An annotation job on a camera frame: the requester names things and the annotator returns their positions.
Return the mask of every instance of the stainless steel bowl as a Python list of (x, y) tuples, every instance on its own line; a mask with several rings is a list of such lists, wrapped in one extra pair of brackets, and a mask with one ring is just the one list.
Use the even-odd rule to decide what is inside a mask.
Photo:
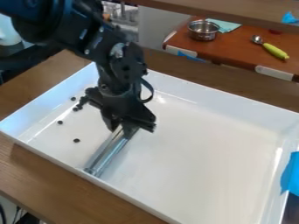
[(192, 21), (188, 25), (190, 37), (200, 41), (214, 40), (219, 28), (217, 24), (203, 19)]

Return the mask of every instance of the blue painter's tape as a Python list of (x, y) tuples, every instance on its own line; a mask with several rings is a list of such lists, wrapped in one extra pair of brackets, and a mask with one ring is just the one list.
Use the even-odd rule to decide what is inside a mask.
[(290, 191), (299, 196), (299, 151), (292, 152), (289, 163), (281, 177), (281, 193)]
[(200, 62), (205, 62), (205, 60), (203, 59), (199, 59), (199, 58), (194, 58), (192, 56), (189, 56), (181, 51), (178, 51), (177, 52), (177, 56), (183, 56), (183, 57), (186, 57), (188, 60), (195, 60), (195, 61), (200, 61)]

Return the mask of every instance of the cable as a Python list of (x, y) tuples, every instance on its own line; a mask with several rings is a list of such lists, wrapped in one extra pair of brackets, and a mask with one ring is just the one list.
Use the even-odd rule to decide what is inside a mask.
[(6, 215), (5, 215), (4, 209), (3, 209), (1, 204), (0, 204), (0, 215), (1, 215), (1, 218), (2, 218), (2, 223), (7, 224)]
[(0, 86), (4, 84), (3, 76), (2, 76), (2, 71), (0, 71)]
[(16, 220), (17, 220), (17, 215), (18, 215), (18, 212), (20, 211), (20, 207), (19, 206), (17, 206), (17, 208), (16, 208), (16, 213), (15, 213), (15, 217), (13, 218), (13, 222), (11, 223), (11, 224), (15, 224), (16, 223)]

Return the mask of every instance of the black cable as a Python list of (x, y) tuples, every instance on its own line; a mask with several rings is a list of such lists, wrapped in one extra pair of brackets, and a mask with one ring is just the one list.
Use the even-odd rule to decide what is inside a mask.
[(20, 211), (20, 207), (19, 206), (17, 206), (17, 208), (16, 208), (16, 213), (15, 213), (15, 217), (13, 218), (13, 222), (11, 223), (11, 224), (15, 224), (16, 223), (16, 220), (17, 220), (17, 215), (18, 215), (18, 212)]
[(0, 215), (1, 215), (1, 218), (2, 218), (2, 223), (7, 224), (6, 215), (5, 215), (3, 206), (1, 204), (0, 204)]

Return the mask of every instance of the metal pipe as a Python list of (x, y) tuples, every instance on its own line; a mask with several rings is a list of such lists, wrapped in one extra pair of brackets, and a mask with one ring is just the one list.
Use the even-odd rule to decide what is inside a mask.
[(129, 139), (138, 131), (138, 128), (121, 125), (109, 136), (100, 148), (91, 156), (84, 171), (99, 178), (112, 159), (122, 150)]

